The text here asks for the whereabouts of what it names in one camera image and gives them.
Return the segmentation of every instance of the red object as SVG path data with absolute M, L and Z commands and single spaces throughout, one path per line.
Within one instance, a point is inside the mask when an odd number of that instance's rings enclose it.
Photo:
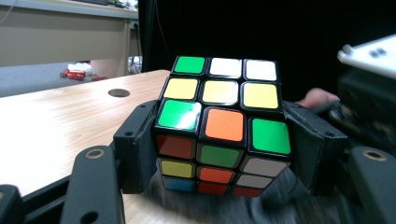
M 71 78 L 71 79 L 76 79 L 76 80 L 83 80 L 85 77 L 85 71 L 80 71 L 80 70 L 70 70 L 68 68 L 64 69 L 60 77 L 62 78 Z
M 91 79 L 91 81 L 100 81 L 100 80 L 104 80 L 104 79 L 107 79 L 107 77 L 93 77 Z

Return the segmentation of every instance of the rubik's cube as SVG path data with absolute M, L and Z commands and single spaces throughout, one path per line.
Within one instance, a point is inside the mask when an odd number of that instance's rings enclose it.
M 276 62 L 178 56 L 158 103 L 166 189 L 257 197 L 291 163 Z

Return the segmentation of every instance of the green sticker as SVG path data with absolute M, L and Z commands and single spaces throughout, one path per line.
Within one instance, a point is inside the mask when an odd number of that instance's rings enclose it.
M 164 127 L 193 130 L 200 113 L 201 104 L 199 103 L 167 100 L 158 122 Z
M 224 148 L 224 147 L 212 147 L 203 146 L 201 153 L 201 162 L 224 166 L 232 168 L 235 166 L 236 160 L 239 157 L 239 151 Z
M 200 74 L 204 70 L 205 58 L 178 57 L 175 72 Z
M 254 119 L 252 125 L 253 146 L 257 150 L 290 154 L 289 131 L 286 123 Z

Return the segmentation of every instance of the wooden table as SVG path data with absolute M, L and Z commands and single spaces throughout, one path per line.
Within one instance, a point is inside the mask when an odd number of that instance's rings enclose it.
M 70 175 L 77 154 L 108 146 L 138 105 L 158 98 L 168 75 L 161 70 L 0 98 L 0 185 L 17 186 L 24 196 Z M 112 89 L 131 94 L 113 97 Z M 128 223 L 174 216 L 141 195 L 123 198 Z

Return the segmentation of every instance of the black curtain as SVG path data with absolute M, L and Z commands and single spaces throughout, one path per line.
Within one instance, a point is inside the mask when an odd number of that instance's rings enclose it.
M 144 72 L 177 55 L 277 61 L 284 100 L 337 93 L 337 51 L 396 34 L 392 1 L 139 1 Z

